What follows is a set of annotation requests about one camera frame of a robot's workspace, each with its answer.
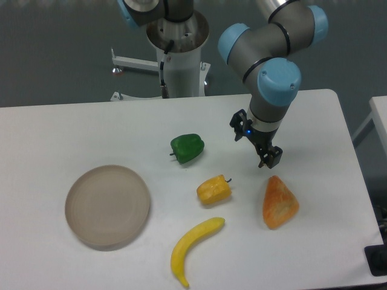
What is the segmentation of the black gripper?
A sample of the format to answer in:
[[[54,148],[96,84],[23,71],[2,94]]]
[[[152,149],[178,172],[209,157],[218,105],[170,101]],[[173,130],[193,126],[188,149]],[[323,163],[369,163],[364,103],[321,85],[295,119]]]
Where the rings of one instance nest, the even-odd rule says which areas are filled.
[[[279,164],[283,150],[278,146],[272,145],[272,140],[277,129],[270,132],[261,132],[254,128],[249,129],[248,139],[254,145],[257,154],[260,157],[259,168],[267,166],[273,168]]]

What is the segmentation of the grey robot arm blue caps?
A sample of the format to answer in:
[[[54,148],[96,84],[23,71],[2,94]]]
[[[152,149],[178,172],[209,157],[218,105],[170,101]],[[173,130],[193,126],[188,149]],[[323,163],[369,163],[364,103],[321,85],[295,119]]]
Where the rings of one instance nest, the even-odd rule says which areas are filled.
[[[251,93],[247,110],[235,113],[230,126],[237,140],[247,138],[272,168],[282,156],[272,143],[301,85],[301,72],[288,56],[328,33],[325,12],[300,1],[258,1],[267,24],[252,30],[237,23],[219,38],[218,51]],[[146,27],[157,52],[156,70],[163,98],[195,97],[200,92],[200,52],[209,37],[206,18],[192,1],[119,1],[125,22]]]

